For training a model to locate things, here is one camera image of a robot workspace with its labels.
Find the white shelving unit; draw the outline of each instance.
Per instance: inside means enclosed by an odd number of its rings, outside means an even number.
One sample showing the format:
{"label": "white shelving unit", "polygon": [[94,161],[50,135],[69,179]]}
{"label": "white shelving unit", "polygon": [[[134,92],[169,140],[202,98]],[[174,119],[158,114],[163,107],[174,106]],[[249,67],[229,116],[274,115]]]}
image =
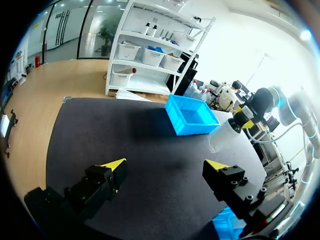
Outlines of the white shelving unit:
{"label": "white shelving unit", "polygon": [[176,44],[173,44],[169,41],[166,41],[166,40],[163,40],[161,38],[156,38],[156,37],[153,37],[153,36],[149,36],[149,35],[144,35],[144,34],[141,34],[139,32],[134,32],[134,31],[124,31],[122,30],[120,32],[121,35],[126,35],[126,36],[132,36],[132,37],[136,37],[136,38],[140,38],[140,39],[146,39],[146,40],[149,40],[149,41],[152,41],[154,43],[158,43],[158,44],[162,44],[162,45],[166,45],[168,47],[171,47],[173,49],[177,49],[183,53],[186,53],[186,54],[189,54],[189,55],[192,55],[192,51],[189,51],[187,49],[184,49],[183,47],[180,47]]}
{"label": "white shelving unit", "polygon": [[[151,22],[152,19],[156,19],[155,22],[158,21],[158,19],[159,21],[151,24],[158,24],[158,27],[161,27],[162,24],[166,27],[166,30],[170,28],[170,31],[176,30],[190,33],[192,29],[198,29],[199,32],[196,36],[202,34],[202,37],[197,41],[197,46],[192,52],[189,49],[184,49],[181,46],[165,41],[161,38],[139,33],[138,31],[142,29],[147,22]],[[105,94],[108,95],[109,90],[118,90],[119,88],[123,88],[128,91],[161,95],[174,94],[215,20],[216,19],[213,17],[209,25],[203,27],[194,21],[192,17],[184,16],[153,2],[145,0],[130,0],[123,12],[113,40],[107,70]],[[175,54],[178,56],[180,56],[181,53],[186,53],[191,55],[191,57],[188,62],[184,63],[185,67],[182,72],[171,71],[163,68],[161,65],[152,66],[144,64],[138,57],[138,54],[134,61],[118,59],[118,42],[121,42],[120,39],[126,38],[130,38],[130,41],[134,39],[134,42],[138,44],[140,41],[142,42],[142,46],[152,45],[158,47],[157,44],[159,44],[160,46],[165,47],[168,53],[175,51]],[[131,77],[127,86],[111,85],[112,69],[121,67],[134,67],[137,68],[138,71]],[[172,91],[170,91],[166,85],[166,80],[169,78],[169,75],[173,75]]]}

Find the white plastic bottle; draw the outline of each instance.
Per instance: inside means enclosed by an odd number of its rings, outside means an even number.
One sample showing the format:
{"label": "white plastic bottle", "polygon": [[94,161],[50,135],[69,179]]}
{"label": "white plastic bottle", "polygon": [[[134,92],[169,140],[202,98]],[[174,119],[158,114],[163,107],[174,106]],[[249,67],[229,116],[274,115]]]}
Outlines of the white plastic bottle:
{"label": "white plastic bottle", "polygon": [[208,104],[211,102],[212,94],[209,89],[206,90],[205,93],[205,102]]}
{"label": "white plastic bottle", "polygon": [[150,27],[150,22],[147,22],[142,32],[143,35],[147,34],[149,27]]}
{"label": "white plastic bottle", "polygon": [[206,94],[206,90],[205,89],[203,89],[202,91],[201,91],[201,93],[200,93],[200,95],[199,95],[199,100],[201,100],[201,101],[206,101],[206,97],[207,97],[207,94]]}
{"label": "white plastic bottle", "polygon": [[200,86],[199,88],[198,88],[200,91],[202,91],[202,90],[205,90],[205,91],[207,91],[207,89],[208,89],[208,87],[207,87],[207,85],[202,85],[202,86]]}
{"label": "white plastic bottle", "polygon": [[204,98],[205,98],[205,96],[206,96],[205,93],[206,93],[205,90],[200,91],[200,90],[197,89],[197,90],[194,92],[192,98],[204,101]]}
{"label": "white plastic bottle", "polygon": [[192,96],[194,95],[194,92],[196,90],[198,90],[197,80],[193,80],[193,82],[190,84],[190,86],[185,90],[183,96],[188,97],[188,98],[192,98]]}
{"label": "white plastic bottle", "polygon": [[154,25],[154,27],[151,29],[150,37],[154,37],[157,31],[158,25]]}

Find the blue plastic bin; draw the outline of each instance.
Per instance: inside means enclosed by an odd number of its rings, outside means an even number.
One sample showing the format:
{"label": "blue plastic bin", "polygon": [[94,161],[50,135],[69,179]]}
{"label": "blue plastic bin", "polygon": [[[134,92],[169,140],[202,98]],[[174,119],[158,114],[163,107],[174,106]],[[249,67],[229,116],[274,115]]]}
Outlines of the blue plastic bin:
{"label": "blue plastic bin", "polygon": [[220,240],[238,240],[246,226],[245,221],[239,220],[228,206],[212,222]]}
{"label": "blue plastic bin", "polygon": [[209,134],[220,126],[218,119],[204,101],[170,95],[165,110],[177,136]]}

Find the black mat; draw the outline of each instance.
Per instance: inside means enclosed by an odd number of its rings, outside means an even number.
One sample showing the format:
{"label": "black mat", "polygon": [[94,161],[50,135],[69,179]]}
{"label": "black mat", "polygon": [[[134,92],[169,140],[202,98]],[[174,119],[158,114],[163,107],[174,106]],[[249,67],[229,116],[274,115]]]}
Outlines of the black mat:
{"label": "black mat", "polygon": [[[216,113],[220,122],[230,115]],[[73,98],[60,109],[46,161],[46,185],[60,194],[92,164],[127,158],[129,175],[86,224],[126,240],[215,239],[210,220],[226,205],[202,177],[203,159],[237,164],[262,185],[265,172],[242,132],[224,151],[208,135],[176,136],[164,104]]]}

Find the white storage bin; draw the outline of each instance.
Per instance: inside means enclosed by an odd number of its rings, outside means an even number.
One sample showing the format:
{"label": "white storage bin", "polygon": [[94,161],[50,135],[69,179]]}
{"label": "white storage bin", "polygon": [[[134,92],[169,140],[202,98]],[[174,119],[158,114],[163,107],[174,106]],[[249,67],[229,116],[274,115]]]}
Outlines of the white storage bin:
{"label": "white storage bin", "polygon": [[195,43],[196,39],[181,31],[173,31],[172,40],[176,41],[180,47],[189,50]]}
{"label": "white storage bin", "polygon": [[142,53],[142,62],[147,65],[158,67],[165,55],[165,53],[153,51],[144,47]]}
{"label": "white storage bin", "polygon": [[169,54],[165,55],[161,61],[161,65],[164,69],[168,69],[171,71],[178,71],[179,67],[185,60],[181,59],[180,57],[174,57]]}
{"label": "white storage bin", "polygon": [[116,73],[115,71],[112,70],[112,78],[110,81],[110,85],[125,87],[129,83],[132,75],[133,73],[130,73],[130,74]]}
{"label": "white storage bin", "polygon": [[140,46],[131,45],[131,44],[123,44],[119,43],[119,59],[124,60],[135,60],[138,50]]}

